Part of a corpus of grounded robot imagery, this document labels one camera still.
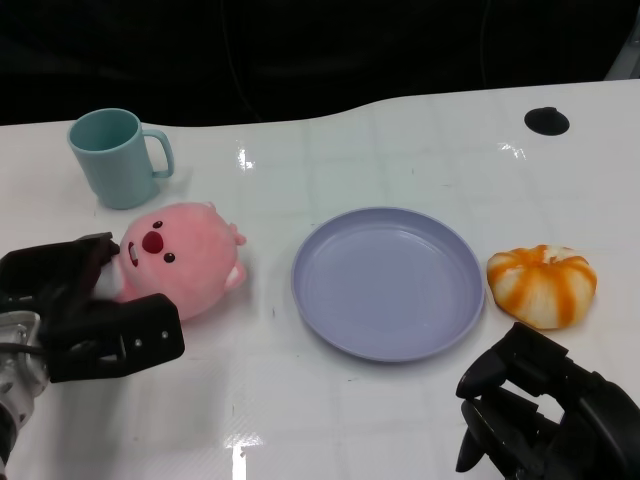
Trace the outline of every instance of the white table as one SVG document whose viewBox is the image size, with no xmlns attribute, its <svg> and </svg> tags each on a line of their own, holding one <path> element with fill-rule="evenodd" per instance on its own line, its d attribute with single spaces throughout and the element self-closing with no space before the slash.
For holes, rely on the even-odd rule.
<svg viewBox="0 0 640 480">
<path fill-rule="evenodd" d="M 524 114 L 555 106 L 559 137 Z M 296 249 L 349 209 L 393 205 L 457 230 L 481 263 L 504 249 L 579 249 L 599 276 L 586 321 L 551 338 L 640 401 L 640 82 L 388 100 L 308 121 L 160 127 L 176 174 L 142 208 L 96 202 L 69 122 L 0 128 L 0 253 L 112 231 L 184 200 L 213 201 L 249 238 L 251 279 L 184 327 L 186 352 L 126 379 L 50 385 L 9 461 L 21 480 L 497 479 L 454 472 L 465 424 L 456 384 L 511 320 L 490 293 L 456 348 L 408 365 L 364 362 L 305 328 Z M 150 144 L 162 162 L 159 146 Z M 559 410 L 543 401 L 557 419 Z"/>
</svg>

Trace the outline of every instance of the orange striped bun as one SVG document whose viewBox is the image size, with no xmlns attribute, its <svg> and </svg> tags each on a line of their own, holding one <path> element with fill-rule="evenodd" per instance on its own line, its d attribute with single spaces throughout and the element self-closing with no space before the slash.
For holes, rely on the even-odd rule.
<svg viewBox="0 0 640 480">
<path fill-rule="evenodd" d="M 487 280 L 500 308 L 535 328 L 565 328 L 584 318 L 596 272 L 570 248 L 538 245 L 496 253 Z"/>
</svg>

